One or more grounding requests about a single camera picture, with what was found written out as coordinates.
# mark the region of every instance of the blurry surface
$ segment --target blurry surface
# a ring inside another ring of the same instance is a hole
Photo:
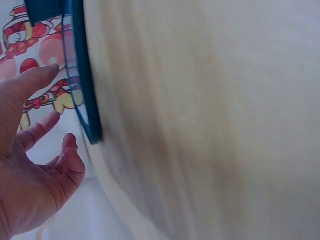
[[[92,161],[136,240],[320,238],[319,1],[85,0],[85,16]]]

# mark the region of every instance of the blue plastic edge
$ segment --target blue plastic edge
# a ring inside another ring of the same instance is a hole
[[[73,42],[76,52],[76,62],[78,66],[79,78],[81,82],[81,89],[83,93],[85,108],[88,115],[89,125],[84,121],[72,94],[73,104],[75,106],[76,113],[80,119],[80,122],[84,128],[84,131],[92,145],[97,144],[103,138],[103,132],[101,127],[101,121],[99,116],[99,110],[96,100],[95,87],[92,77],[90,59],[88,54],[86,27],[85,27],[85,13],[83,0],[70,0],[69,10],[72,15],[72,27],[73,27]],[[64,49],[64,56],[67,59],[66,50]],[[65,61],[68,81],[70,84],[70,76]]]

